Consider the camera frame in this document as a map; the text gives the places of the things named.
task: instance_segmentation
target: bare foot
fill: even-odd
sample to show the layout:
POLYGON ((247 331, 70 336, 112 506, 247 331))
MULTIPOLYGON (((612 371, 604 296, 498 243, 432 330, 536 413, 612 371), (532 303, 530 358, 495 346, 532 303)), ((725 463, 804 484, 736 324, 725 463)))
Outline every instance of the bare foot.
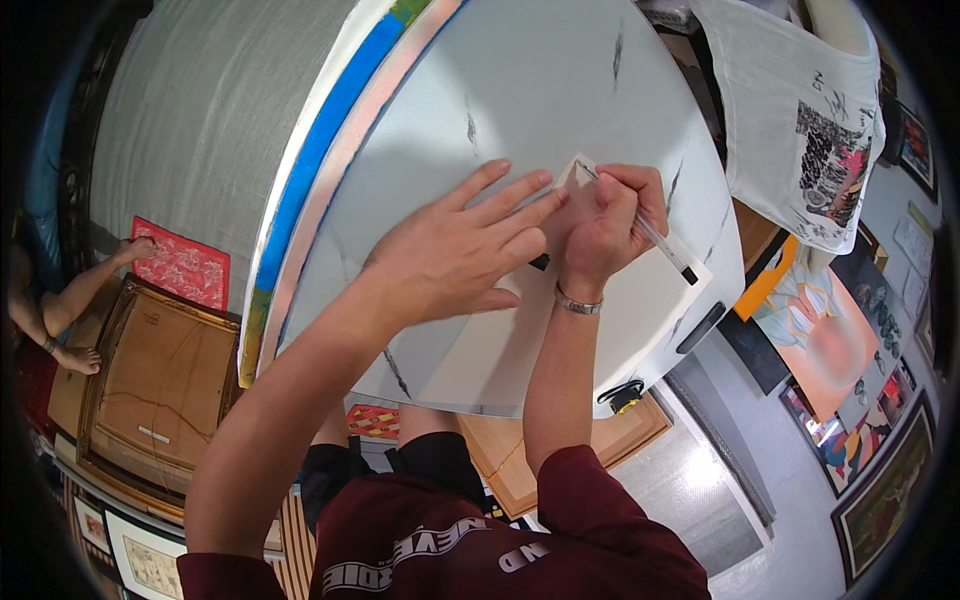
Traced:
POLYGON ((53 356, 64 369, 84 375, 100 372, 100 363, 103 362, 100 352, 93 348, 57 348, 53 356))
POLYGON ((132 242, 124 240, 120 242, 120 249, 116 252, 116 257, 125 265, 129 265, 134 260, 149 260, 156 256, 156 244, 149 237, 138 237, 132 242))

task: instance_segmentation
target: white table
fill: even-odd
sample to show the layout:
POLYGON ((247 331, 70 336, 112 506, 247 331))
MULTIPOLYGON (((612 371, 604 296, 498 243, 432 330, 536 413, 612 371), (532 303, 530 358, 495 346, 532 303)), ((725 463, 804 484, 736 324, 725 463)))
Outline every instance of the white table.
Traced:
MULTIPOLYGON (((660 379, 683 358, 677 344, 715 303, 729 308, 739 297, 743 262, 726 180, 700 111, 659 37, 628 0, 466 3, 384 109, 333 197, 300 276, 280 351, 359 273, 384 233, 481 163, 512 159, 506 184, 538 167, 558 176, 577 152, 598 162, 660 168, 672 232, 713 273, 669 335, 634 367, 648 386, 660 379)), ((636 290, 640 299, 656 293, 656 285, 636 290)), ((412 399, 382 356, 354 391, 518 417, 522 393, 502 403, 418 401, 465 322, 418 325, 391 342, 412 399)), ((623 327, 629 331, 629 320, 623 327)), ((601 405, 594 413, 611 414, 601 405)))

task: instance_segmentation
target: blue tape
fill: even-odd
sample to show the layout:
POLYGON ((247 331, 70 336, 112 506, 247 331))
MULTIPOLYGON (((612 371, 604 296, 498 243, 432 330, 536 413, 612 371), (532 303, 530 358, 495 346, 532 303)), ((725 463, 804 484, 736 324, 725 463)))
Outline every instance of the blue tape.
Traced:
POLYGON ((340 130, 367 81, 387 56, 403 32, 404 25, 387 13, 373 27, 347 64, 337 83, 330 89, 323 107, 310 126, 303 141, 290 177, 277 203, 274 220, 267 232, 267 245, 260 256, 260 265, 254 285, 261 290, 273 290, 280 273, 283 256, 287 252, 294 227, 306 202, 310 185, 317 176, 320 163, 330 148, 333 137, 340 130))

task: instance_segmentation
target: maroon t-shirt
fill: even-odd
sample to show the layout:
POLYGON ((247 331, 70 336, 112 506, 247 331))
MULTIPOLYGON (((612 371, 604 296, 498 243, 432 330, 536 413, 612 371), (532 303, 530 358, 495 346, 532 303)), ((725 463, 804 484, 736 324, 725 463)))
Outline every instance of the maroon t-shirt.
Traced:
MULTIPOLYGON (((686 546, 647 518, 589 446, 550 456, 538 497, 551 534, 484 518, 421 479, 354 480, 321 512, 310 598, 709 598, 686 546)), ((185 600, 284 597, 258 559, 185 554, 177 568, 185 600)))

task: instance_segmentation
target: tape measure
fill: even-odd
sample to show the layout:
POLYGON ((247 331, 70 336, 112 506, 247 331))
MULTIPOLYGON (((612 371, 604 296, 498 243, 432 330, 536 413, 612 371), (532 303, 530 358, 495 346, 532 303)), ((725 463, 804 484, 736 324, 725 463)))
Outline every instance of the tape measure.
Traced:
POLYGON ((627 383, 609 389, 597 397, 597 403, 608 402, 615 415, 622 415, 640 402, 643 394, 643 380, 631 379, 627 383))

